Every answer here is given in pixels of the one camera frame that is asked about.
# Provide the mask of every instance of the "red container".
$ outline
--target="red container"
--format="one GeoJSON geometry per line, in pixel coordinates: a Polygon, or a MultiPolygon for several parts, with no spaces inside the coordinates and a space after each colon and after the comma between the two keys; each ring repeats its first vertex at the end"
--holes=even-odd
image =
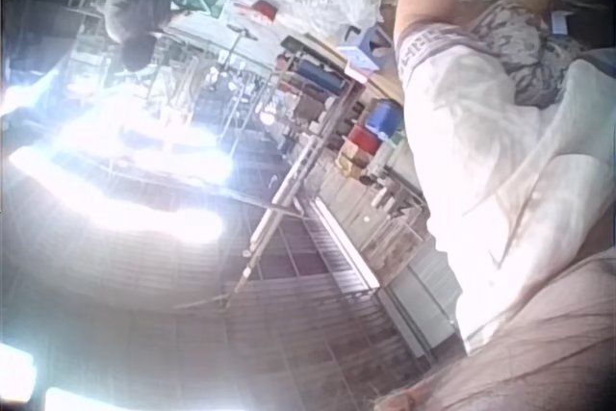
{"type": "Polygon", "coordinates": [[[372,155],[376,154],[376,150],[381,145],[381,140],[375,134],[359,125],[351,129],[348,139],[372,155]]]}

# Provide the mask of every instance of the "blue container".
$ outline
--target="blue container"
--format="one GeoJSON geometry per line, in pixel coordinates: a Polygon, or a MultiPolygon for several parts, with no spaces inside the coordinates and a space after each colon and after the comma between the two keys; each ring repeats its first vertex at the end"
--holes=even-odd
{"type": "Polygon", "coordinates": [[[404,119],[402,107],[394,100],[380,100],[366,119],[366,128],[382,140],[390,139],[404,119]]]}
{"type": "Polygon", "coordinates": [[[330,91],[334,95],[338,96],[343,92],[345,81],[308,60],[301,60],[296,72],[304,79],[314,82],[317,86],[330,91]]]}

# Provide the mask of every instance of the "camouflage shorts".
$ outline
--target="camouflage shorts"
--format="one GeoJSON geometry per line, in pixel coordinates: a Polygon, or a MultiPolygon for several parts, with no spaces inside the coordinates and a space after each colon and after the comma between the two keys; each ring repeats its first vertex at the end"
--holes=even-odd
{"type": "Polygon", "coordinates": [[[516,86],[516,104],[546,108],[562,88],[569,64],[583,51],[575,40],[556,37],[536,15],[501,0],[471,27],[500,60],[516,86]]]}

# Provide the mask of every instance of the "hair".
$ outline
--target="hair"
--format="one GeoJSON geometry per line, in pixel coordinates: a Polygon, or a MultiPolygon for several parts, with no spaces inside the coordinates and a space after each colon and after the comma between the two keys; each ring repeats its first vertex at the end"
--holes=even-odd
{"type": "Polygon", "coordinates": [[[127,39],[122,43],[122,61],[126,69],[136,72],[144,69],[152,61],[156,38],[151,34],[143,34],[127,39]]]}

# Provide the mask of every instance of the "white cloth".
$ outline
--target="white cloth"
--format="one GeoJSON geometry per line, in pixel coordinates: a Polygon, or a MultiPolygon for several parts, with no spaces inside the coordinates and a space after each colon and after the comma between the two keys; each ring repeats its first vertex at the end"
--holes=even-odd
{"type": "Polygon", "coordinates": [[[462,287],[472,352],[572,263],[611,201],[616,83],[578,60],[559,103],[516,106],[499,61],[448,25],[402,39],[398,72],[428,229],[462,287]]]}

